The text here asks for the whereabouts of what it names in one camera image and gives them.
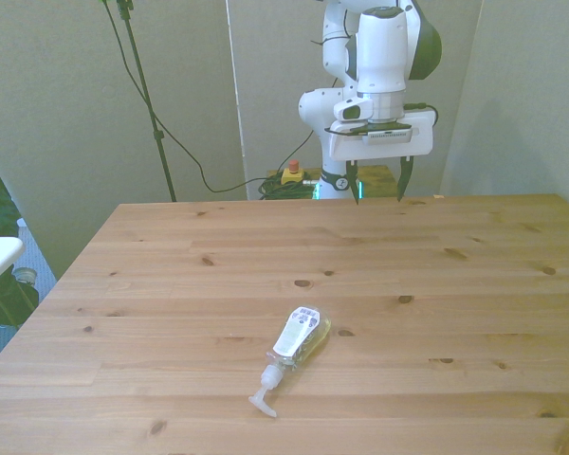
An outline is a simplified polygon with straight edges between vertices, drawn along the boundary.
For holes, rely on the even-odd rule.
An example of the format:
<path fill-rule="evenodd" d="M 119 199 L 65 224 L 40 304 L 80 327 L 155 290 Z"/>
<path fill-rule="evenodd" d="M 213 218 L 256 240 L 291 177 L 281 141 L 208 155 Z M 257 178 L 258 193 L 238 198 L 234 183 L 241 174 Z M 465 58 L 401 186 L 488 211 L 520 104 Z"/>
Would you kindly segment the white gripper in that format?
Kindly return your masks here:
<path fill-rule="evenodd" d="M 358 204 L 358 160 L 400 158 L 396 198 L 401 201 L 413 173 L 413 156 L 427 155 L 433 145 L 432 109 L 406 111 L 396 125 L 370 124 L 363 120 L 338 121 L 327 129 L 331 159 L 346 162 L 346 178 Z"/>

